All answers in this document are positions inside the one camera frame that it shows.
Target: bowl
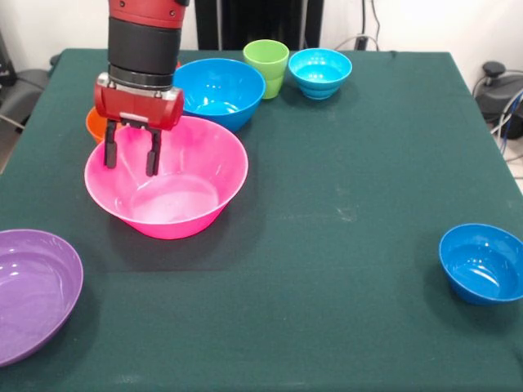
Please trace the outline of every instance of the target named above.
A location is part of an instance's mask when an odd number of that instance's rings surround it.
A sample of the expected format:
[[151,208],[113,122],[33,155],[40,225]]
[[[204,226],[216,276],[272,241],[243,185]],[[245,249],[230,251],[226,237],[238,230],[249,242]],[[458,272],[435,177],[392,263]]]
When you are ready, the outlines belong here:
[[492,305],[523,297],[523,243],[491,225],[452,228],[440,241],[451,287],[466,302]]
[[[107,118],[101,117],[96,108],[89,110],[85,119],[85,126],[87,131],[91,134],[92,138],[98,144],[105,139],[105,130],[107,129]],[[116,129],[122,127],[122,124],[116,124]]]
[[174,85],[183,89],[184,113],[238,131],[254,114],[266,89],[262,75],[236,60],[205,59],[182,65]]
[[42,348],[73,310],[83,284],[80,256],[44,231],[0,232],[0,367]]
[[311,48],[294,54],[288,68],[307,98],[326,100],[351,74],[352,63],[338,51]]
[[122,127],[116,167],[104,166],[104,146],[87,160],[88,193],[109,214],[150,237],[184,238],[208,227],[245,182],[248,159],[238,138],[203,118],[181,116],[162,132],[159,174],[145,174],[149,132]]

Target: plastic cup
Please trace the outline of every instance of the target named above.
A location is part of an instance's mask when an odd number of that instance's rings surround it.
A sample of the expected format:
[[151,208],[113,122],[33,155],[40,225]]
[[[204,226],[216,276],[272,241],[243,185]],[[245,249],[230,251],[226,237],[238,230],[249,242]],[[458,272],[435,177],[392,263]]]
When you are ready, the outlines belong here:
[[264,100],[278,95],[284,82],[288,62],[288,48],[281,42],[272,39],[252,41],[244,47],[244,60],[256,68],[266,81]]

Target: black cable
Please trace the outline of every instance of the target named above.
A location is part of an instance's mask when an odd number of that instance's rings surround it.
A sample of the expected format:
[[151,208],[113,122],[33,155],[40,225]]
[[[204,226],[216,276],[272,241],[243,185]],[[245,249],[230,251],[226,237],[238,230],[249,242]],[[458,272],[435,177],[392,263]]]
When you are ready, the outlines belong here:
[[376,20],[376,24],[378,25],[378,30],[376,30],[376,41],[377,41],[379,38],[379,30],[382,26],[380,25],[378,16],[376,15],[376,6],[374,6],[374,0],[370,0],[370,4],[373,6],[374,19]]
[[361,33],[362,34],[365,34],[365,21],[367,20],[367,16],[365,15],[366,12],[365,12],[365,0],[361,0],[361,17],[362,17],[362,21],[361,21]]

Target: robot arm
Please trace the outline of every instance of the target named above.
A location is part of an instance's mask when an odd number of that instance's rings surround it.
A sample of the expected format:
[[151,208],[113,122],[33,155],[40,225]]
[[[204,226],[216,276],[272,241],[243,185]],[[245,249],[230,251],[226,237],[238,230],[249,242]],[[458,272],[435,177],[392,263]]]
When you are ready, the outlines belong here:
[[158,174],[161,130],[183,112],[183,91],[172,86],[181,26],[189,0],[109,0],[109,69],[96,80],[95,105],[108,118],[104,164],[116,166],[116,123],[152,134],[148,176]]

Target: table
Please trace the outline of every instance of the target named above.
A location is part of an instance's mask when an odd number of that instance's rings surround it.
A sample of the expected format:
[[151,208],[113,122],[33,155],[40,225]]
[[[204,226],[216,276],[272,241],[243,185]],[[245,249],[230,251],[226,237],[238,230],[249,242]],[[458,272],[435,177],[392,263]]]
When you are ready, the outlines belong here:
[[[440,236],[523,237],[523,199],[449,54],[354,52],[331,99],[287,75],[238,137],[244,188],[206,231],[147,238],[88,196],[106,52],[67,50],[0,176],[0,229],[69,241],[83,293],[1,391],[521,390],[521,304],[462,303]],[[180,60],[238,52],[185,51]]]

